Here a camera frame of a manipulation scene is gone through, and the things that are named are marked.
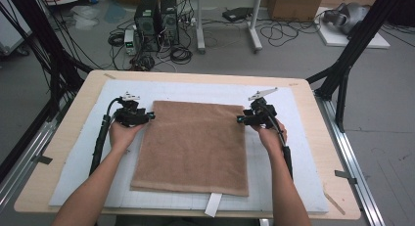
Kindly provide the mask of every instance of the floor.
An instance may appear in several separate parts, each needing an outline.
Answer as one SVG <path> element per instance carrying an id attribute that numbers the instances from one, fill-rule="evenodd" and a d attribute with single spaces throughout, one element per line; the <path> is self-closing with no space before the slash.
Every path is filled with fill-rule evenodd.
<path id="1" fill-rule="evenodd" d="M 77 5 L 89 4 L 81 1 Z M 112 61 L 111 47 L 107 42 L 110 31 L 131 19 L 133 13 L 120 12 L 114 0 L 100 0 L 92 7 L 101 11 L 99 24 L 91 30 L 78 30 L 71 26 L 69 32 L 89 58 L 104 67 Z M 63 13 L 66 15 L 70 8 L 71 5 L 64 5 Z M 221 12 L 221 9 L 205 11 L 204 18 L 222 20 Z M 266 12 L 262 10 L 260 16 L 266 18 Z M 265 23 L 269 22 L 258 22 L 257 29 L 260 30 Z M 396 30 L 389 32 L 415 44 L 414 34 Z M 201 55 L 196 50 L 194 30 L 189 30 L 189 33 L 192 38 L 189 47 L 193 52 L 192 61 L 187 65 L 160 64 L 152 71 L 307 78 L 331 66 L 344 49 L 326 47 L 317 33 L 300 33 L 296 39 L 280 47 L 271 46 L 260 35 L 263 50 L 254 54 L 244 25 L 217 23 L 205 25 L 207 52 Z M 383 31 L 380 33 L 391 47 L 389 50 L 366 49 L 355 63 L 347 89 L 345 129 L 386 225 L 415 225 L 415 50 Z M 185 35 L 181 37 L 183 41 L 189 41 Z M 85 57 L 81 58 L 85 64 L 93 66 Z M 115 63 L 119 67 L 127 67 L 128 60 L 121 50 Z M 319 84 L 311 86 L 316 89 Z M 43 72 L 32 54 L 1 59 L 0 161 L 19 141 L 48 96 Z M 50 224 L 54 215 L 22 214 L 13 210 L 21 188 L 1 211 L 1 224 Z M 313 220 L 312 223 L 366 225 L 364 218 L 343 222 Z M 100 219 L 100 225 L 114 224 L 113 216 Z"/>

